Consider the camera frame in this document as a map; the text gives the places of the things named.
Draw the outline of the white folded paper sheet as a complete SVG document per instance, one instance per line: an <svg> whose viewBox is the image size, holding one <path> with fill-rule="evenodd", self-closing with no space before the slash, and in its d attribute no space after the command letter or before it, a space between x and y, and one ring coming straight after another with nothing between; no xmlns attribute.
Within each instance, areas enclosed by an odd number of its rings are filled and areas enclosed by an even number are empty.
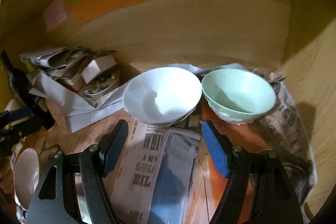
<svg viewBox="0 0 336 224"><path fill-rule="evenodd" d="M50 78L44 71L34 70L27 75L33 86L30 93L52 100L60 107L71 133L77 132L124 107L123 93L127 84L110 92L106 101L102 98L93 103Z"/></svg>

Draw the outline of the white ceramic bowl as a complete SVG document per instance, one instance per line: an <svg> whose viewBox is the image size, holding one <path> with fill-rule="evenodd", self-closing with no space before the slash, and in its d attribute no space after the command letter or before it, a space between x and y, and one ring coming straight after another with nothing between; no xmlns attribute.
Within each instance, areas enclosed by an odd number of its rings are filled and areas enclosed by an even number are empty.
<svg viewBox="0 0 336 224"><path fill-rule="evenodd" d="M17 199L25 210L39 182L39 159L33 148L25 149L18 157L14 169L14 188Z"/></svg>

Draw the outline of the pile of newspapers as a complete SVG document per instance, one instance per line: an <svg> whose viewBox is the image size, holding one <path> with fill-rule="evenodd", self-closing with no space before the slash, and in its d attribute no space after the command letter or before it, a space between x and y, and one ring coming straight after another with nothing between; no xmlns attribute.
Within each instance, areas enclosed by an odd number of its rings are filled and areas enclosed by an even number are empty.
<svg viewBox="0 0 336 224"><path fill-rule="evenodd" d="M43 70L49 77L58 80L71 79L77 74L81 76L90 61L105 55L112 55L112 53L109 51L94 52L89 48L69 46L22 53L21 61L28 68Z"/></svg>

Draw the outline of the pink sticky note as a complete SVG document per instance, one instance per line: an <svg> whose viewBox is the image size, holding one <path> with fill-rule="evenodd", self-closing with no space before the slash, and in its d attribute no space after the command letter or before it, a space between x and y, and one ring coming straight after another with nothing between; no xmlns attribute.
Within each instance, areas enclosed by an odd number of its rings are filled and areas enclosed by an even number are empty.
<svg viewBox="0 0 336 224"><path fill-rule="evenodd" d="M53 0L43 12L43 19L48 31L55 29L68 18L64 0Z"/></svg>

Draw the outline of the printed newspaper shelf liner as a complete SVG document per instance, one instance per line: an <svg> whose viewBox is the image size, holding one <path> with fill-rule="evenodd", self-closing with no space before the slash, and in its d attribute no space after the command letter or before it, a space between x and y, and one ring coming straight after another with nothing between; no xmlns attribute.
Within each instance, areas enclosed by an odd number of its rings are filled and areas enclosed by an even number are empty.
<svg viewBox="0 0 336 224"><path fill-rule="evenodd" d="M192 72L201 86L212 71L250 71L239 64L168 67ZM93 135L92 144L75 132L61 135L45 170L39 162L27 223L82 223L82 212L92 223L238 223L241 215L249 223L303 223L303 204L316 182L306 132L285 84L265 80L277 101L252 123L220 119L202 94L171 124L145 124L126 111L107 132ZM98 143L121 119L128 137L115 169L102 177ZM207 120L232 143L228 178L216 171L202 138Z"/></svg>

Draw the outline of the small white card box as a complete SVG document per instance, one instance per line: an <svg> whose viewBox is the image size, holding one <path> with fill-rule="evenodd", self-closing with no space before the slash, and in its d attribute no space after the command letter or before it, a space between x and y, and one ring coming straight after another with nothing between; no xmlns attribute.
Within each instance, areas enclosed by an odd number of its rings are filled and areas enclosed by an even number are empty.
<svg viewBox="0 0 336 224"><path fill-rule="evenodd" d="M89 64L84 68L81 76L86 84L90 83L100 74L111 69L117 64L116 60L112 55L105 55L94 58Z"/></svg>

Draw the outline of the light blue ceramic bowl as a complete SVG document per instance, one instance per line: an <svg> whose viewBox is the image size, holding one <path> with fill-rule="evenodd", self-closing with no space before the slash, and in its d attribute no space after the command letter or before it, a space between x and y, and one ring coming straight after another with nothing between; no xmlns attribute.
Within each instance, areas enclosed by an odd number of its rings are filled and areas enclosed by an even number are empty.
<svg viewBox="0 0 336 224"><path fill-rule="evenodd" d="M201 82L192 72L162 67L136 76L123 92L125 110L145 124L171 124L193 110L202 96Z"/></svg>

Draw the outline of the small bowl with clutter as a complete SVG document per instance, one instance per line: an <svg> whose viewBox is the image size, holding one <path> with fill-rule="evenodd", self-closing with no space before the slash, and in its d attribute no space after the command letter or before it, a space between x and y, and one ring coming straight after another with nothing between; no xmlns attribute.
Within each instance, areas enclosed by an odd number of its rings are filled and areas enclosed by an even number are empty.
<svg viewBox="0 0 336 224"><path fill-rule="evenodd" d="M120 71L106 72L93 79L84 87L84 94L93 99L98 99L119 87Z"/></svg>

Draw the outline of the dark wine bottle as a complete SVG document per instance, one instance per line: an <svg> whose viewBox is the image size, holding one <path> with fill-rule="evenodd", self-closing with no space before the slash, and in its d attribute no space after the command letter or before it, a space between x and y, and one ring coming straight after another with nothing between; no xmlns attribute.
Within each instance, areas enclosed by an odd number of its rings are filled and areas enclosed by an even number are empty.
<svg viewBox="0 0 336 224"><path fill-rule="evenodd" d="M37 102L37 96L30 94L32 88L24 71L13 67L5 50L1 52L1 63L7 74L9 87L14 93L15 98L28 108L34 118L37 118L39 124L49 130L55 120L49 110L44 111Z"/></svg>

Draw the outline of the pale green ceramic bowl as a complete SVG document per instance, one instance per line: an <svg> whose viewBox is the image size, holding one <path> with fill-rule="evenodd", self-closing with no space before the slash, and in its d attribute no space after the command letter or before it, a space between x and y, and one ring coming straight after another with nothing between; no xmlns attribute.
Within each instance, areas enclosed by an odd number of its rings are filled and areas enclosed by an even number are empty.
<svg viewBox="0 0 336 224"><path fill-rule="evenodd" d="M248 124L262 117L276 104L272 86L246 70L224 68L202 79L203 95L211 110L222 120Z"/></svg>

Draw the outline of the orange sticky note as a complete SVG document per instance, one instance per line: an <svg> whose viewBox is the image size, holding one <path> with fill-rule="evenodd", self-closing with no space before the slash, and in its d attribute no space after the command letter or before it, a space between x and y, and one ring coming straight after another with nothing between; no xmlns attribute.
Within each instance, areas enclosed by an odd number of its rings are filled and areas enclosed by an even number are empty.
<svg viewBox="0 0 336 224"><path fill-rule="evenodd" d="M80 0L72 5L76 23L85 23L108 12L143 3L144 0Z"/></svg>

